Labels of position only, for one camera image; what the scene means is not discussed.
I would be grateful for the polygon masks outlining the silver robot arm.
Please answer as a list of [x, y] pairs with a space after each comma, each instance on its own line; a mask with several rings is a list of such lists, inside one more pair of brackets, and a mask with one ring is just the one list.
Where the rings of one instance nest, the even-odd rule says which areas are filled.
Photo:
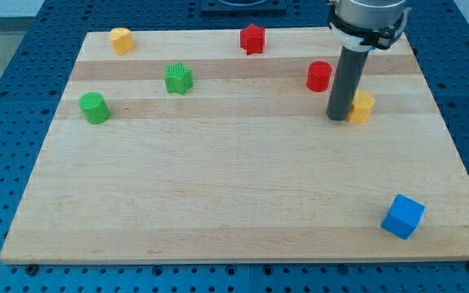
[[388, 50], [403, 34], [411, 8], [406, 0], [329, 0], [329, 29], [343, 48]]

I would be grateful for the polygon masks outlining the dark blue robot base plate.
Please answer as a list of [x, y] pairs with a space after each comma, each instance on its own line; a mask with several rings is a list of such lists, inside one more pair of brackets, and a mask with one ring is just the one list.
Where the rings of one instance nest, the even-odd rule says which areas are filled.
[[287, 0], [202, 0], [202, 14], [286, 12]]

